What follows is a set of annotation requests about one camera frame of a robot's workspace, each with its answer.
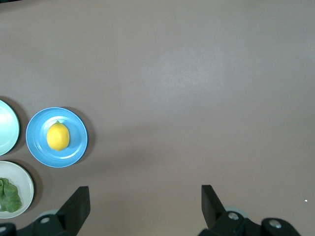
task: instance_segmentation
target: plate rim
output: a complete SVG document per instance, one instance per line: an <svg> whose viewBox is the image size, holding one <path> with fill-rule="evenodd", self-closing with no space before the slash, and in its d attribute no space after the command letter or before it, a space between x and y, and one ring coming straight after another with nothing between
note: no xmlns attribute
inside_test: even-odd
<svg viewBox="0 0 315 236"><path fill-rule="evenodd" d="M28 176L28 179L29 179L29 181L30 181L30 183L31 183L31 185L30 185L30 186L31 186L31 197L30 197L29 203L26 204L27 207L25 208L25 210L23 210L23 211L22 211L21 213L19 213L18 215L13 215L13 216L9 216L9 217L1 217L1 216L0 216L0 219L10 219L10 218L14 218L14 217L17 217L17 216L23 214L23 213L30 207L30 205L32 204L33 199L34 199L35 187L34 187L34 181L33 181L32 177L31 177L31 175L30 175L29 172L28 172L27 170L25 170L22 166L20 166L19 164L14 163L14 162L11 162L11 161L0 161L0 164L1 164L1 163L9 164L9 165L12 165L12 166L14 166L14 167L20 169L22 172L24 172L24 173Z"/></svg>
<svg viewBox="0 0 315 236"><path fill-rule="evenodd" d="M16 143L19 139L20 132L21 132L20 121L19 121L19 118L16 115L15 111L12 109L11 106L9 106L9 104L7 104L6 102L4 102L3 100L0 99L0 106L1 105L4 105L2 107L5 108L11 115L13 115L13 119L17 122L17 126L16 126L17 136L16 136L16 138L14 137L14 141L12 142L12 145L9 146L10 148L7 148L7 150L3 153L0 152L0 156L5 155L6 153L8 153L9 151L11 151L14 148L14 146L16 145Z"/></svg>
<svg viewBox="0 0 315 236"><path fill-rule="evenodd" d="M40 161L40 160L34 155L34 153L32 152L32 150L31 150L31 148L30 148L30 145L29 145L28 133L29 133L29 127L30 127L30 124L31 124L32 120L33 120L35 117L37 117L38 114L43 113L43 112L45 112L45 111L47 111L47 110L52 110L52 109L62 110L62 111L64 111L64 112L66 112L66 113L73 114L73 115L78 119L78 121L80 121L80 123L82 124L82 126L83 126L83 128L84 128L84 136L86 137L86 138L85 138L86 141L84 142L84 151L83 151L82 155L80 156L80 158L78 158L75 162L73 162L73 163L71 163L71 164L68 164L68 165L54 166L54 165L49 165L49 164L47 164L47 163L44 163L43 161ZM64 167L68 167L68 166L71 166L71 165L75 164L75 163L78 162L78 161L81 159L81 157L84 155L84 153L85 153L85 151L86 151L86 149L87 149L87 146L88 146L88 132L87 132L87 129L86 129L86 127L85 127L85 124L83 123L83 121L81 120L81 118L80 118L78 115L76 115L73 111L71 111L71 110L69 110L69 109L67 109L67 108L64 108L64 107L48 107L48 108L45 108L45 109L42 109L42 110L38 111L38 112L30 119L30 121L29 121L29 123L28 123L28 125L27 125L27 127L26 127L25 136L26 136L26 144L27 144L27 146L28 146L29 151L30 151L31 154L33 155L33 157L34 157L38 162L40 162L41 164L43 164L43 165L45 165L45 166L48 166L48 167L53 167L53 168L64 168Z"/></svg>

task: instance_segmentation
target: table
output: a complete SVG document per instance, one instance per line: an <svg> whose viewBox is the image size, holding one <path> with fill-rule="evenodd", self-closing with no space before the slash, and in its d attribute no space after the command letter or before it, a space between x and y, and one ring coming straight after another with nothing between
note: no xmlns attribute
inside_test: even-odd
<svg viewBox="0 0 315 236"><path fill-rule="evenodd" d="M24 227L88 185L80 236L193 236L211 184L255 223L278 217L313 236L314 11L287 0L0 4L0 100L21 125L0 160L36 188L11 222ZM26 145L29 120L48 107L88 130L70 167L46 167Z"/></svg>

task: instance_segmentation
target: plate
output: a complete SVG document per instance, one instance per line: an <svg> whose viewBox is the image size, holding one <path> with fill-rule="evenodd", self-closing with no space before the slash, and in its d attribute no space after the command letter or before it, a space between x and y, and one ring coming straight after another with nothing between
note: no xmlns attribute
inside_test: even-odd
<svg viewBox="0 0 315 236"><path fill-rule="evenodd" d="M69 130L69 145L61 150L51 149L47 144L47 132L57 121ZM84 154L88 144L88 134L83 122L72 111L51 107L38 112L26 128L26 143L32 155L49 167L67 167L77 162Z"/></svg>
<svg viewBox="0 0 315 236"><path fill-rule="evenodd" d="M10 151L20 134L19 120L14 111L0 100L0 155Z"/></svg>
<svg viewBox="0 0 315 236"><path fill-rule="evenodd" d="M16 212L0 211L0 218L7 219L22 214L29 208L34 196L34 184L29 173L21 166L9 162L0 161L0 177L7 178L10 183L18 188L22 206Z"/></svg>

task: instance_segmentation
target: white plate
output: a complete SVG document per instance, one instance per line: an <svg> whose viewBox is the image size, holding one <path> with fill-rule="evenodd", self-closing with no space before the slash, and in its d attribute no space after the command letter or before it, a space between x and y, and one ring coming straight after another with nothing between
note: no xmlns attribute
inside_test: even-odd
<svg viewBox="0 0 315 236"><path fill-rule="evenodd" d="M34 197L34 184L31 176L21 166L9 161L0 161L0 177L7 178L19 191L22 206L16 212L0 211L0 218L16 217L26 211Z"/></svg>
<svg viewBox="0 0 315 236"><path fill-rule="evenodd" d="M0 155L10 151L20 134L19 120L5 102L0 100Z"/></svg>

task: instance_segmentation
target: mint green plate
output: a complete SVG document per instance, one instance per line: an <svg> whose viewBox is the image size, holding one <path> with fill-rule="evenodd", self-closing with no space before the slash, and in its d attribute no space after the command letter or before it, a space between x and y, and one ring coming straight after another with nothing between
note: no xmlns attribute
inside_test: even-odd
<svg viewBox="0 0 315 236"><path fill-rule="evenodd" d="M0 155L10 151L20 134L19 120L14 111L0 100Z"/></svg>

